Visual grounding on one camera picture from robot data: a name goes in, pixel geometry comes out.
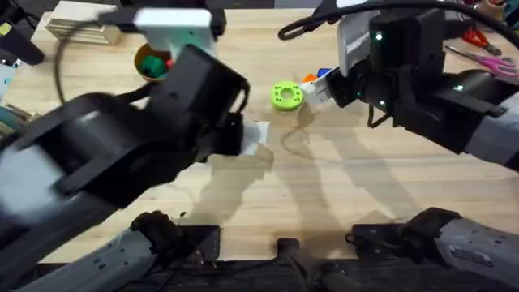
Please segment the wood grain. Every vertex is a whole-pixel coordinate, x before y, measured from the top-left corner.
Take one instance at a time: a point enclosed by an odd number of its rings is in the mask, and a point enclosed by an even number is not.
[[[129,208],[81,234],[46,262],[72,261],[108,241],[144,211],[160,209],[182,225],[219,224],[222,259],[266,259],[279,237],[297,237],[316,256],[354,257],[344,234],[355,223],[407,221],[436,206],[501,230],[519,233],[519,179],[510,170],[445,149],[389,123],[365,126],[367,107],[332,102],[282,114],[268,92],[284,79],[300,82],[320,67],[337,65],[337,32],[324,25],[293,41],[279,41],[283,25],[310,10],[227,11],[219,58],[246,76],[251,100],[246,120],[271,122],[268,142],[255,157],[213,156],[168,185],[153,188]],[[21,66],[5,100],[44,113],[58,105],[51,75],[55,38],[40,26],[33,39],[47,62]],[[491,36],[504,54],[517,51]],[[73,44],[66,51],[66,97],[91,91],[127,92],[143,83],[132,65],[144,43],[125,35],[114,47]],[[462,49],[472,49],[451,41]],[[447,71],[477,67],[448,54]]]

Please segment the blue object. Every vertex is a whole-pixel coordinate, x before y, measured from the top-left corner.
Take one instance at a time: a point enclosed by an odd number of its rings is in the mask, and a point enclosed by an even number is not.
[[[330,72],[332,69],[329,69],[329,68],[320,68],[318,71],[317,71],[317,78],[319,78],[320,76]]]

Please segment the scissors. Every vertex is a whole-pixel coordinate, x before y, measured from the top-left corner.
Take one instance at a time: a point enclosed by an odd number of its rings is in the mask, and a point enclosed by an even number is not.
[[[508,76],[519,76],[519,70],[516,68],[516,62],[510,57],[484,57],[477,54],[462,52],[459,49],[453,48],[452,46],[445,46],[446,49],[460,54],[465,58],[469,58],[475,62],[490,69],[490,71],[496,75],[508,75]]]
[[[500,56],[501,50],[495,45],[488,42],[488,39],[485,35],[480,32],[477,28],[470,28],[468,32],[463,35],[463,40],[475,45],[479,48],[486,50],[488,53],[493,54],[494,56]]]

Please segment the green toy donut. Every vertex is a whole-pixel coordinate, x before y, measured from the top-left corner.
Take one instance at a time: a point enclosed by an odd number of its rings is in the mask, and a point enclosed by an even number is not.
[[[295,110],[302,104],[302,90],[295,82],[281,81],[272,87],[270,101],[278,110]]]

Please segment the pink scissors handle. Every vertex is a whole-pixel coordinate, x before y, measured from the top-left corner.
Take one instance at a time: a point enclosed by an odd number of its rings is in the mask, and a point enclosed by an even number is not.
[[[503,65],[507,67],[515,67],[515,61],[510,57],[484,57],[486,60],[494,62],[498,65]]]
[[[490,71],[497,75],[519,76],[519,71],[515,67],[505,66],[489,60],[489,58],[482,58],[479,62],[488,67]]]

